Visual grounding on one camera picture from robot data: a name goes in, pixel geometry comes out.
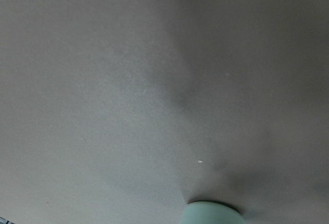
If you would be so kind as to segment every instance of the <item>light green object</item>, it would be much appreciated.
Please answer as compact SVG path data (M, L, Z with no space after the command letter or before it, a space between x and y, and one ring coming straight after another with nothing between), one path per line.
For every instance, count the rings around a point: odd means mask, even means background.
M244 224L235 210L214 202L193 202L184 210L180 224Z

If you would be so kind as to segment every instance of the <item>gray surface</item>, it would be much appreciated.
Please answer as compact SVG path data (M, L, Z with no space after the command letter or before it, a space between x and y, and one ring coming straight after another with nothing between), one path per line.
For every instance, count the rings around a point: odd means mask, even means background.
M0 216L178 223L211 199L248 223L328 222L328 0L0 11Z

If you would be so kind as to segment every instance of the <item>mint green object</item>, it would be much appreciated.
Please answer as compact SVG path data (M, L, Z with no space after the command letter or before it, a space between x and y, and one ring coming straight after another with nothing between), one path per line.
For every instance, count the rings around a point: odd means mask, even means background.
M235 210L214 202L193 202L184 210L180 224L244 224Z

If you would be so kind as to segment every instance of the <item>pale green rounded object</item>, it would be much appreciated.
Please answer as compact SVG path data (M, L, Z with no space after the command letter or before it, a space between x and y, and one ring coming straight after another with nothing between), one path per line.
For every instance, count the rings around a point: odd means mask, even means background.
M215 202L193 202L187 205L180 224L244 224L235 210Z

